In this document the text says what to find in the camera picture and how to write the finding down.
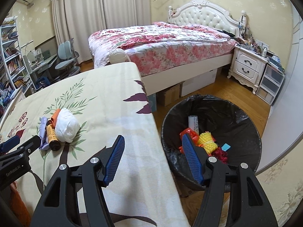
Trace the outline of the beige curtains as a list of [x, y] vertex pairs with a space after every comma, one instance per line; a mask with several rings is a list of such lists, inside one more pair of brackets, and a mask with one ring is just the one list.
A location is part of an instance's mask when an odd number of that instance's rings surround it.
[[51, 0], [57, 44], [69, 39], [79, 53], [78, 63], [92, 54], [88, 38], [97, 31], [151, 24], [150, 0]]

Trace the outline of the small blue card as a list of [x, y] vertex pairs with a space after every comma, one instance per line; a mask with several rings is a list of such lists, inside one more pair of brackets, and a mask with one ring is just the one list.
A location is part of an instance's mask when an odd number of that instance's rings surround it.
[[221, 147], [221, 149], [223, 150], [223, 151], [227, 151], [228, 149], [230, 149], [231, 148], [231, 146], [230, 145], [228, 145], [228, 144], [224, 144], [222, 147]]

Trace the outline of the white tissue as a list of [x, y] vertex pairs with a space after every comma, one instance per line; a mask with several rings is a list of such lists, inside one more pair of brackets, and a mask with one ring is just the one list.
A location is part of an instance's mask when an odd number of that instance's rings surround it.
[[72, 143], [80, 130], [80, 123], [67, 108], [62, 108], [57, 116], [55, 134], [60, 142]]

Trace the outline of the bed with pink floral quilt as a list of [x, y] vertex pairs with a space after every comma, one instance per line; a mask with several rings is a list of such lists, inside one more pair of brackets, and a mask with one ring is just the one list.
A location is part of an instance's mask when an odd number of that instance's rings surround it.
[[155, 22], [97, 31], [88, 45], [95, 68], [110, 64], [114, 49], [124, 50], [151, 95], [228, 65], [236, 40], [208, 26]]

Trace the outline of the white nightstand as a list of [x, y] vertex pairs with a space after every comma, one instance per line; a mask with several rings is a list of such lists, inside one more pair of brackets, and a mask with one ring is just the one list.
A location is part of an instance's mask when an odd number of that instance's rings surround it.
[[227, 78], [233, 77], [240, 84], [252, 88], [252, 93], [255, 95], [267, 63], [267, 58], [238, 44], [234, 48]]

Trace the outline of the grey desk chair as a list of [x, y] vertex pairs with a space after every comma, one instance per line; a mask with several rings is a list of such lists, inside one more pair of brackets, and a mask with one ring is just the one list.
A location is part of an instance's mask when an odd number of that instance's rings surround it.
[[73, 38], [59, 45], [58, 57], [61, 62], [55, 66], [55, 70], [63, 71], [63, 73], [60, 75], [60, 80], [80, 73], [81, 68], [77, 63], [79, 53], [73, 48]]

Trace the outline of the dark red ribbon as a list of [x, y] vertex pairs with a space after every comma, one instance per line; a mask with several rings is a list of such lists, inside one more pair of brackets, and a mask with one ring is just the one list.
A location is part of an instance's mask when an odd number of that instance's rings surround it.
[[228, 163], [228, 154], [226, 151], [222, 150], [221, 147], [218, 147], [216, 150], [214, 150], [211, 153], [211, 156], [217, 158], [222, 163], [227, 164]]

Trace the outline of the yellow foam fruit net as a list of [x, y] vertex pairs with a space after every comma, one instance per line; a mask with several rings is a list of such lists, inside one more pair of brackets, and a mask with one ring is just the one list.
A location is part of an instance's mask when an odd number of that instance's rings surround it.
[[208, 155], [211, 155], [218, 148], [210, 132], [204, 132], [199, 135], [198, 146], [204, 148]]

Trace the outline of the white bookshelf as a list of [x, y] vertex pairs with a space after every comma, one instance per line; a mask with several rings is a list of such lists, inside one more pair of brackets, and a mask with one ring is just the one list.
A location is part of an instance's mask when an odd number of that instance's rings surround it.
[[12, 90], [20, 88], [26, 97], [35, 92], [22, 55], [17, 16], [7, 17], [1, 24], [1, 86]]

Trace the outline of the white camel milk box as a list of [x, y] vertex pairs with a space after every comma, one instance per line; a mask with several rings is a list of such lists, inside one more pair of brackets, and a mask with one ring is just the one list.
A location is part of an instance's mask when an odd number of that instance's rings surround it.
[[198, 116], [191, 115], [188, 117], [188, 127], [199, 135]]

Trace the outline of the study desk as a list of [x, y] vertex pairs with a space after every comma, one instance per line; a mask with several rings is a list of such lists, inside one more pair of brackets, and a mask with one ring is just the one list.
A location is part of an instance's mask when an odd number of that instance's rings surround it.
[[40, 61], [39, 63], [35, 63], [33, 67], [30, 65], [30, 59], [26, 56], [23, 55], [23, 62], [25, 65], [25, 68], [27, 70], [27, 73], [30, 76], [30, 79], [32, 80], [34, 84], [34, 88], [37, 89], [36, 82], [41, 75], [45, 75], [48, 80], [53, 80], [49, 69], [53, 66], [53, 64], [56, 62], [58, 59], [58, 56], [54, 54], [53, 56], [44, 59]]

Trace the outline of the plastic drawer unit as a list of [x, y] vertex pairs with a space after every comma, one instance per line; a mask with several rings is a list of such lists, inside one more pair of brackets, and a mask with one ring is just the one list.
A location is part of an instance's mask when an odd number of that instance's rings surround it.
[[271, 106], [278, 96], [284, 78], [285, 75], [282, 71], [271, 64], [267, 64], [256, 91], [256, 95]]

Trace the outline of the lavender paper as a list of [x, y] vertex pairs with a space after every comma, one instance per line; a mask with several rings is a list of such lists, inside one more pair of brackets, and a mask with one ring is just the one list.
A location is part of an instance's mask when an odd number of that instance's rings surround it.
[[41, 139], [41, 145], [39, 150], [46, 151], [49, 149], [49, 143], [47, 140], [47, 133], [46, 133], [46, 125], [47, 125], [48, 118], [43, 116], [40, 118], [40, 127], [39, 127], [39, 137]]

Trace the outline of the white round bedpost knob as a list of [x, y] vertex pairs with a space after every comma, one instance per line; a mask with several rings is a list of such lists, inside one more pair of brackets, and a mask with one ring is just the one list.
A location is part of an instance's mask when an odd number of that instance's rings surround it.
[[117, 48], [110, 52], [109, 62], [111, 64], [117, 64], [123, 62], [130, 62], [130, 59], [124, 50]]

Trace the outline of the amber bottle black cap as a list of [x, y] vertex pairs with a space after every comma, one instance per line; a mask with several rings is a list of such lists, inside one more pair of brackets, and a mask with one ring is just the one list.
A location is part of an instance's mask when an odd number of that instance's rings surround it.
[[54, 152], [58, 151], [61, 148], [61, 143], [55, 134], [55, 128], [51, 120], [48, 120], [46, 123], [46, 133], [50, 150]]

